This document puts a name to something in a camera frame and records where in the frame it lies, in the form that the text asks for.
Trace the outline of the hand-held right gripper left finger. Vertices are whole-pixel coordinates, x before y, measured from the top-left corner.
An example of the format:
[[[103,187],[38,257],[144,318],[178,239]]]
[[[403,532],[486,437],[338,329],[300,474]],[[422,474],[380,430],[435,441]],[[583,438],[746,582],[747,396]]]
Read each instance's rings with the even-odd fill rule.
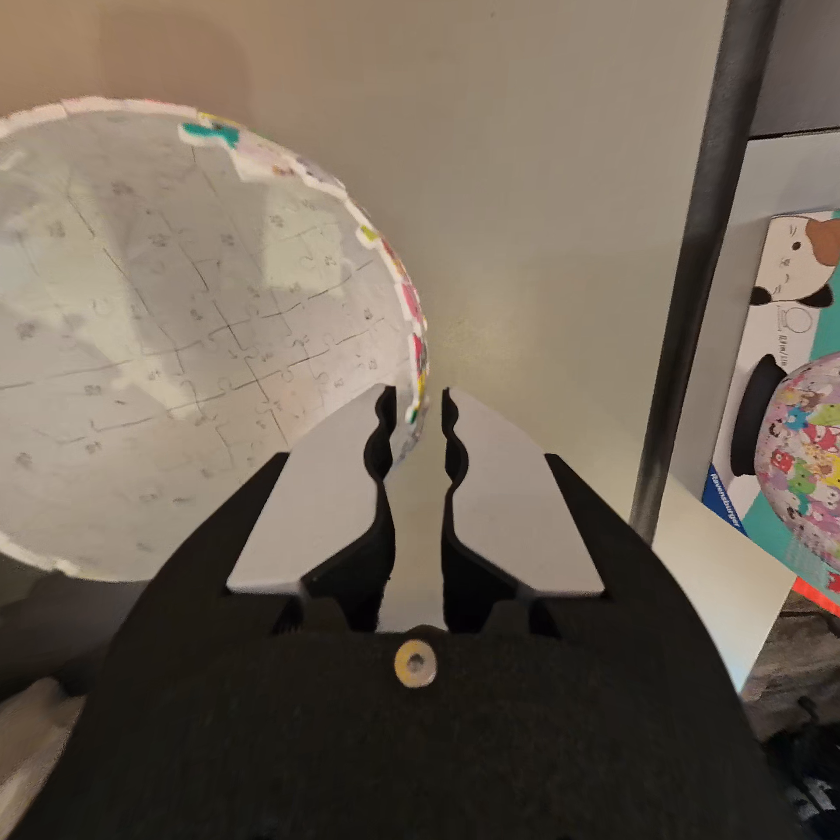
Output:
[[[396,389],[373,385],[294,445],[233,570],[237,595],[335,601],[349,628],[373,633],[396,556],[385,493]]]

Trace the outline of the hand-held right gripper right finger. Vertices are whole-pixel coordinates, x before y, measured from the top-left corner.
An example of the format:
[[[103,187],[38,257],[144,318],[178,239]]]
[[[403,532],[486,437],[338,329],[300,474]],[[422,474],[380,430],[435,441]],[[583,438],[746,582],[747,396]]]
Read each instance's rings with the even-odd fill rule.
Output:
[[[444,621],[478,634],[498,603],[604,594],[546,454],[512,421],[458,387],[442,394]]]

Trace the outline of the colourful puzzle ball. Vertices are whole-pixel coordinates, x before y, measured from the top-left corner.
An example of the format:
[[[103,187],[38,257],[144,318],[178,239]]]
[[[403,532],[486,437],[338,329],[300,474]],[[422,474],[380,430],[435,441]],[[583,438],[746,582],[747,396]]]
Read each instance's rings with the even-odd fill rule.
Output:
[[[2,554],[145,581],[278,452],[377,383],[398,464],[426,331],[341,181],[236,122],[75,98],[2,117]]]

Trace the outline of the puzzle box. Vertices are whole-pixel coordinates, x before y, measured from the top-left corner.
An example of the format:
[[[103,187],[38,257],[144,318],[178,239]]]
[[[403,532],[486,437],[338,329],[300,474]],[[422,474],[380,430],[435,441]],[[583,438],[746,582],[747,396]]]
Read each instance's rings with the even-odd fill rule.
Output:
[[[839,212],[772,217],[701,501],[839,596]]]

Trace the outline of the grey rounded pad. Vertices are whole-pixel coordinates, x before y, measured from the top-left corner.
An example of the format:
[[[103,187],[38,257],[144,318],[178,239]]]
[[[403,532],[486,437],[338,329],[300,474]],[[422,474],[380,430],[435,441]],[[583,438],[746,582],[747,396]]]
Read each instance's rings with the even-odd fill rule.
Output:
[[[839,2],[783,1],[750,135],[839,127]]]

